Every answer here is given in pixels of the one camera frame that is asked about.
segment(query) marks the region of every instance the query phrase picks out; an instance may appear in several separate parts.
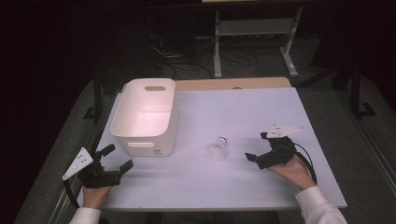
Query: bin handle cutout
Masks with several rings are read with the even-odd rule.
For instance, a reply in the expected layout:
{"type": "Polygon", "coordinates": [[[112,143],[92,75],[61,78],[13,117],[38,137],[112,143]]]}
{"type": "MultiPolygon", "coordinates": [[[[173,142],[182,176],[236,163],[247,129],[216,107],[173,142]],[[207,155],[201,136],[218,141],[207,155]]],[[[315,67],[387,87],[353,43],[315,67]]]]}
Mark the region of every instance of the bin handle cutout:
{"type": "Polygon", "coordinates": [[[165,86],[146,86],[146,91],[166,91],[165,86]]]}
{"type": "Polygon", "coordinates": [[[128,147],[154,147],[154,143],[150,142],[129,142],[127,145],[128,147]]]}

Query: wrist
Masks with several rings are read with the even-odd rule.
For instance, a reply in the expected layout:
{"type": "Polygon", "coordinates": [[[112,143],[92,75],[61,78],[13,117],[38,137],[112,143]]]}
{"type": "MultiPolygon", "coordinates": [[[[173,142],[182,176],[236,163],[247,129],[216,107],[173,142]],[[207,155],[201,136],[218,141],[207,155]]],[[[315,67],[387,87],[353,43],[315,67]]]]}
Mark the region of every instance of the wrist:
{"type": "Polygon", "coordinates": [[[297,188],[301,191],[305,190],[305,189],[310,189],[312,187],[315,187],[317,184],[315,184],[315,182],[311,179],[309,181],[306,181],[304,183],[301,183],[299,186],[297,186],[297,188]]]}

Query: metal frame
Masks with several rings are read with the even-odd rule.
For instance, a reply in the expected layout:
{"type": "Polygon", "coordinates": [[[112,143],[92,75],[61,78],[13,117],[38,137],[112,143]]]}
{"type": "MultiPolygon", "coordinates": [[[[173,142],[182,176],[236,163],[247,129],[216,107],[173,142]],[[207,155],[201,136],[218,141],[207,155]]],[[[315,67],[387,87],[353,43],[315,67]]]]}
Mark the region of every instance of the metal frame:
{"type": "Polygon", "coordinates": [[[220,21],[219,11],[216,10],[215,18],[215,53],[213,56],[215,78],[221,77],[221,63],[219,56],[219,37],[221,35],[268,35],[268,34],[288,34],[289,39],[284,47],[280,48],[283,60],[289,70],[291,77],[297,77],[298,73],[290,57],[290,48],[297,31],[303,7],[297,7],[295,15],[292,19],[271,19],[271,20],[255,20],[255,21],[220,21]]]}

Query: dark background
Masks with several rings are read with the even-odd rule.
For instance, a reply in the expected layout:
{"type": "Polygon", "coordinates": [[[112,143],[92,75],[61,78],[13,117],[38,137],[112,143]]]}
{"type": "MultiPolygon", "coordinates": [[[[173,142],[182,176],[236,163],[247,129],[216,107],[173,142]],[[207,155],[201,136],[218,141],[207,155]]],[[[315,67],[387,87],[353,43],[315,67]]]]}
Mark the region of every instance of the dark background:
{"type": "MultiPolygon", "coordinates": [[[[191,54],[194,36],[213,35],[208,24],[214,14],[87,13],[73,1],[0,4],[0,192],[2,223],[12,223],[70,109],[93,77],[100,76],[105,91],[113,93],[133,78],[158,76],[147,17],[153,16],[156,34],[191,54]]],[[[396,109],[395,21],[394,6],[386,1],[311,6],[304,9],[297,37],[322,36],[317,65],[352,58],[396,109]]]]}

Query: person's right hand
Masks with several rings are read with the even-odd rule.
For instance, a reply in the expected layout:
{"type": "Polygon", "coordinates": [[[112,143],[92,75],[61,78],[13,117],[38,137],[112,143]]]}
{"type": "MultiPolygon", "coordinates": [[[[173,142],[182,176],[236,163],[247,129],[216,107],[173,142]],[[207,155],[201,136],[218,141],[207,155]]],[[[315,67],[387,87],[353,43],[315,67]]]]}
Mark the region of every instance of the person's right hand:
{"type": "Polygon", "coordinates": [[[296,155],[287,164],[278,164],[268,169],[283,176],[300,190],[316,186],[304,162],[296,155]]]}

